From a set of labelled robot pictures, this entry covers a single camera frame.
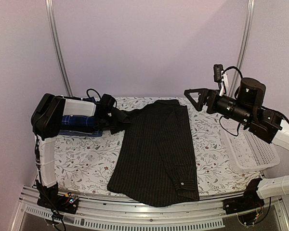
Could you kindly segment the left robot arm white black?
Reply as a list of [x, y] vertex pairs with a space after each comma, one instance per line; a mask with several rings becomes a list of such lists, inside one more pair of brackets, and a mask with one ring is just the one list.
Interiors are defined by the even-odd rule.
[[58, 186], [55, 176], [54, 144], [61, 131], [89, 135], [110, 130], [112, 133], [129, 125], [131, 120], [117, 108], [117, 101], [109, 94], [98, 100], [44, 94], [31, 117], [35, 136], [35, 162], [40, 191]]

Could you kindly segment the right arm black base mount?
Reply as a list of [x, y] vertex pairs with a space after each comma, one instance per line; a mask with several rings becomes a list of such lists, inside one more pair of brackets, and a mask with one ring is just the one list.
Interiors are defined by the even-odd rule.
[[251, 209], [259, 208], [260, 211], [255, 215], [243, 215], [239, 221], [245, 226], [255, 225], [260, 223], [263, 219], [260, 219], [261, 212], [263, 211], [264, 200], [257, 194], [258, 185], [262, 181], [261, 178], [252, 179], [247, 185], [242, 196], [233, 197], [223, 200], [223, 210], [227, 215], [244, 212]]

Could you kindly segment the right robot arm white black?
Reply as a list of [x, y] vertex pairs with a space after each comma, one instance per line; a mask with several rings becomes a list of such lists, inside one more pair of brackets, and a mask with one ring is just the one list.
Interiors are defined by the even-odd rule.
[[184, 95], [197, 111], [207, 106], [208, 114], [219, 113], [243, 125], [262, 141], [289, 151], [289, 119], [263, 106], [265, 90], [266, 86], [258, 80], [244, 77], [235, 99], [206, 88], [185, 90]]

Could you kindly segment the black pinstriped long sleeve shirt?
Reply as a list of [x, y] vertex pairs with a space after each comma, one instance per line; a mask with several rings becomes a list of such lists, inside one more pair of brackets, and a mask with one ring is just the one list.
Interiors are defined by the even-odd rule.
[[107, 184], [146, 205], [165, 207], [199, 200], [188, 109], [157, 100], [127, 113], [118, 160]]

